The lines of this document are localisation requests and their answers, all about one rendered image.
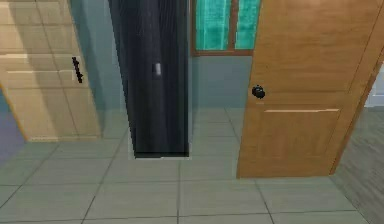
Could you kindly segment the brown framed green window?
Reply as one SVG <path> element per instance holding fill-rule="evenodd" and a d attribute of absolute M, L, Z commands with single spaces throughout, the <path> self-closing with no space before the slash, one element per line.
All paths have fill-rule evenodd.
<path fill-rule="evenodd" d="M 250 56 L 261 0 L 191 0 L 194 56 Z"/>

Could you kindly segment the orange brown wooden room door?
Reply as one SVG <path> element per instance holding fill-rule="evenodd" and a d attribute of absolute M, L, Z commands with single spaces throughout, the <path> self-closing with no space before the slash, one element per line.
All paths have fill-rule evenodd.
<path fill-rule="evenodd" d="M 329 175 L 383 50 L 384 0 L 262 0 L 238 177 Z"/>

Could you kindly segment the black round door knob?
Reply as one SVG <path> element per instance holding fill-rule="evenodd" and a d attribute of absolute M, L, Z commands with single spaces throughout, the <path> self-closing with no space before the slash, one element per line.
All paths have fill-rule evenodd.
<path fill-rule="evenodd" d="M 252 88 L 252 95 L 258 99 L 263 99 L 265 97 L 265 91 L 262 86 L 256 85 Z"/>

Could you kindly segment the light wooden room door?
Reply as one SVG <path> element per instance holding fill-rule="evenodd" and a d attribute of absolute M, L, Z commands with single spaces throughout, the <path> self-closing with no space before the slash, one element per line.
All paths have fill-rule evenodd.
<path fill-rule="evenodd" d="M 81 0 L 0 0 L 0 88 L 25 140 L 101 136 L 86 27 Z"/>

